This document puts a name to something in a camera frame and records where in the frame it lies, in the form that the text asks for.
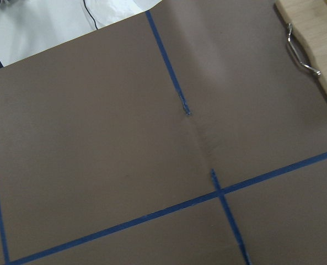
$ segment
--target wooden cutting board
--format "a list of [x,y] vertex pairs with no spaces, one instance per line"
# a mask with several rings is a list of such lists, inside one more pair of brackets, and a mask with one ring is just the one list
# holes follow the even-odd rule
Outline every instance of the wooden cutting board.
[[324,0],[277,0],[284,21],[303,45],[311,65],[321,71],[319,81],[327,93],[327,2]]

